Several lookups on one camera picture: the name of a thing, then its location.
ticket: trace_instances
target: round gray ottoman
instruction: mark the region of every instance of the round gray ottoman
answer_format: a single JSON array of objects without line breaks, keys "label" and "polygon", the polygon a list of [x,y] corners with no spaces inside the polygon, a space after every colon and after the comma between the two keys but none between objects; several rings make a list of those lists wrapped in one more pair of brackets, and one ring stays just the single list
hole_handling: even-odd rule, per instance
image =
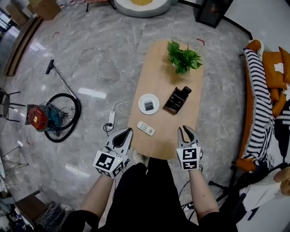
[{"label": "round gray ottoman", "polygon": [[131,0],[114,0],[116,8],[125,15],[137,18],[149,18],[166,12],[171,0],[153,0],[147,5],[136,5]]}]

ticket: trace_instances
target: potted plant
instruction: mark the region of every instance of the potted plant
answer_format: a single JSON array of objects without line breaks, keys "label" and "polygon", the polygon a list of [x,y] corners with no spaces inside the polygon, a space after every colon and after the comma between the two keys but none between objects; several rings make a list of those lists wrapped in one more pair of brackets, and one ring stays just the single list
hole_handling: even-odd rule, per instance
[{"label": "potted plant", "polygon": [[169,61],[176,67],[176,74],[189,73],[190,68],[198,69],[203,65],[201,56],[197,52],[189,50],[189,47],[186,50],[180,50],[179,44],[172,41],[168,42],[167,50],[169,52]]}]

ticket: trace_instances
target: vacuum cleaner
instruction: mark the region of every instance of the vacuum cleaner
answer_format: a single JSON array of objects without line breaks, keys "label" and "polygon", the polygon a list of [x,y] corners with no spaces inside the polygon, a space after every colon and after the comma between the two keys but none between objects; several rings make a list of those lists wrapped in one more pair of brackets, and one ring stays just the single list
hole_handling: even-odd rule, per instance
[{"label": "vacuum cleaner", "polygon": [[[80,118],[81,115],[81,103],[77,96],[73,93],[69,85],[66,83],[66,81],[62,78],[60,72],[57,70],[55,65],[53,64],[54,60],[51,60],[49,62],[48,68],[45,72],[45,74],[49,74],[50,71],[53,69],[57,76],[59,77],[60,81],[64,84],[64,86],[67,88],[70,94],[66,93],[59,93],[55,96],[53,96],[46,104],[41,105],[28,105],[27,106],[27,117],[26,117],[26,124],[32,125],[37,131],[44,132],[46,137],[55,143],[59,143],[67,139],[70,134],[73,132],[74,128],[77,125],[77,121]],[[68,113],[62,111],[61,109],[58,109],[52,102],[60,97],[67,97],[70,98],[75,107],[71,110],[74,110],[74,116],[72,119],[66,124],[63,125],[65,122],[65,118],[68,116]],[[52,131],[54,135],[57,137],[60,136],[61,131],[70,128],[70,130],[66,133],[65,136],[63,136],[60,139],[54,139],[50,136],[48,133],[49,131]]]}]

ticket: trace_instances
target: person's arm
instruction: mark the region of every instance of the person's arm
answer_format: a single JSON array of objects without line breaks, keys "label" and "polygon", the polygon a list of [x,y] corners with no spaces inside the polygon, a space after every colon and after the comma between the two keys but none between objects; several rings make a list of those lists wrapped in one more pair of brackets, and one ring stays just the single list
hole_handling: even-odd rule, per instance
[{"label": "person's arm", "polygon": [[86,195],[80,210],[94,213],[102,217],[110,196],[114,179],[101,175]]},{"label": "person's arm", "polygon": [[202,172],[200,170],[190,170],[189,178],[192,202],[198,220],[209,213],[219,212],[218,203],[214,199]]},{"label": "person's arm", "polygon": [[290,167],[284,168],[283,170],[276,173],[274,180],[278,183],[283,182],[290,178]]}]

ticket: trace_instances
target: vacuum hose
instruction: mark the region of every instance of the vacuum hose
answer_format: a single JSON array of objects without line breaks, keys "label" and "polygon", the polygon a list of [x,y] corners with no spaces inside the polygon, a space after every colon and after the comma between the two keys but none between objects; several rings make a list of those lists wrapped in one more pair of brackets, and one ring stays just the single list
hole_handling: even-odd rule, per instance
[{"label": "vacuum hose", "polygon": [[77,121],[78,121],[78,119],[80,118],[80,116],[81,116],[81,111],[82,111],[82,106],[81,106],[81,103],[80,103],[79,99],[78,99],[78,98],[75,99],[72,95],[67,94],[67,93],[59,93],[59,94],[57,94],[57,95],[54,95],[54,96],[53,96],[53,97],[48,101],[48,103],[47,103],[46,105],[49,105],[50,102],[52,102],[53,100],[55,100],[55,99],[58,98],[58,97],[68,97],[68,98],[70,98],[70,99],[73,101],[74,105],[75,105],[75,114],[74,114],[72,120],[71,120],[67,125],[65,125],[65,126],[63,126],[63,127],[56,127],[56,128],[55,128],[56,131],[63,131],[63,130],[65,130],[65,129],[69,128],[70,126],[72,126],[71,129],[68,131],[68,133],[67,133],[63,138],[61,138],[61,139],[59,139],[59,140],[55,140],[55,139],[53,139],[52,137],[49,136],[49,134],[48,134],[47,131],[44,132],[45,135],[46,135],[46,137],[47,137],[50,141],[52,141],[52,142],[54,142],[54,143],[60,143],[60,142],[62,142],[62,141],[64,141],[64,140],[66,140],[66,139],[70,136],[70,134],[73,132],[74,128],[75,128],[76,125],[77,125]]}]

